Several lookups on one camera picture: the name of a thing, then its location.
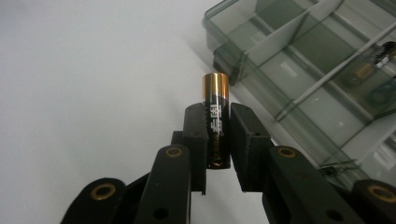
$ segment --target black plastic part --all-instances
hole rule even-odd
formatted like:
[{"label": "black plastic part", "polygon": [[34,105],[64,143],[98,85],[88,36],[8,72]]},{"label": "black plastic part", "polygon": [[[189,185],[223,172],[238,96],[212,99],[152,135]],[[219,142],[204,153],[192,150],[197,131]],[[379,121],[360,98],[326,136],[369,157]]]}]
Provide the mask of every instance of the black plastic part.
[{"label": "black plastic part", "polygon": [[191,190],[205,194],[208,135],[204,106],[201,103],[186,108],[182,139],[182,145],[190,150],[193,158],[191,160]]},{"label": "black plastic part", "polygon": [[149,174],[143,175],[126,187],[125,195],[120,203],[120,208],[114,223],[134,223],[137,208],[139,207],[143,191],[149,179]]},{"label": "black plastic part", "polygon": [[263,152],[273,146],[271,135],[253,110],[231,104],[230,141],[233,166],[242,191],[263,191]]},{"label": "black plastic part", "polygon": [[183,131],[173,132],[171,145],[183,145]]},{"label": "black plastic part", "polygon": [[159,150],[137,209],[135,224],[190,223],[190,151],[182,145]]},{"label": "black plastic part", "polygon": [[265,160],[289,208],[290,223],[364,223],[297,149],[273,147]]},{"label": "black plastic part", "polygon": [[353,207],[366,223],[396,223],[396,188],[373,179],[360,180],[351,192]]},{"label": "black plastic part", "polygon": [[103,178],[85,187],[67,210],[62,224],[113,223],[125,185],[118,179]]}]

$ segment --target plastic storage box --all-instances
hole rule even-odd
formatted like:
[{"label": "plastic storage box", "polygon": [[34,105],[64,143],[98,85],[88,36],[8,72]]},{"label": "plastic storage box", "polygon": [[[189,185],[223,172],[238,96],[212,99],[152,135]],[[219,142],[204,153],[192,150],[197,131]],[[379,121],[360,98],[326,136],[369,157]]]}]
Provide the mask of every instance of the plastic storage box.
[{"label": "plastic storage box", "polygon": [[368,177],[396,186],[395,2],[230,0],[204,24],[215,68],[318,168],[332,168],[329,178],[347,189]]}]

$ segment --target screw hole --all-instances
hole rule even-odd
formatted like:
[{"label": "screw hole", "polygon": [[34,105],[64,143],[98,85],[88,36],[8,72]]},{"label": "screw hole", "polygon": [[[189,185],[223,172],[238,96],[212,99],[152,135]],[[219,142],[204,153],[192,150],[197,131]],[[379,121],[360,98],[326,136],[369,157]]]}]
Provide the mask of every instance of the screw hole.
[{"label": "screw hole", "polygon": [[387,203],[396,203],[396,195],[387,188],[372,185],[369,187],[369,191],[379,200]]},{"label": "screw hole", "polygon": [[344,220],[343,216],[339,212],[337,212],[335,210],[332,210],[332,209],[327,210],[326,211],[326,215],[330,219],[332,219],[334,221],[337,221],[337,222],[340,222],[340,221]]},{"label": "screw hole", "polygon": [[287,158],[293,158],[296,156],[296,153],[294,152],[294,150],[290,149],[290,148],[286,148],[286,147],[282,147],[278,150],[278,153],[283,156],[283,157],[287,157]]},{"label": "screw hole", "polygon": [[96,201],[102,201],[109,198],[115,192],[116,192],[116,187],[113,184],[105,183],[96,186],[96,188],[94,188],[91,191],[91,197]]},{"label": "screw hole", "polygon": [[169,147],[165,153],[168,157],[178,157],[181,155],[182,150],[178,147]]},{"label": "screw hole", "polygon": [[166,208],[157,208],[154,211],[153,216],[155,219],[162,220],[169,216],[169,211]]}]

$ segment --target copper battery top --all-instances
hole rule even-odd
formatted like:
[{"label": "copper battery top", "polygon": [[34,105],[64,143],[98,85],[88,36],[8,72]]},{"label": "copper battery top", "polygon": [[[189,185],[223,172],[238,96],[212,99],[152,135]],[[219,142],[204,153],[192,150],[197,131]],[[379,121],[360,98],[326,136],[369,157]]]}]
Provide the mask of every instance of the copper battery top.
[{"label": "copper battery top", "polygon": [[222,73],[210,73],[204,76],[204,101],[212,95],[228,100],[228,76]]}]

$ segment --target aa battery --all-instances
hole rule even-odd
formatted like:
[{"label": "aa battery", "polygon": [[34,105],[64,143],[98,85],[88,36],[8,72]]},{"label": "aa battery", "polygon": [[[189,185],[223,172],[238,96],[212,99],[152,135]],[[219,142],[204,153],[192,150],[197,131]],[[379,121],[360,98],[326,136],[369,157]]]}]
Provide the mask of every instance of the aa battery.
[{"label": "aa battery", "polygon": [[205,124],[209,136],[207,168],[230,168],[228,146],[229,102],[228,77],[222,73],[204,76]]}]

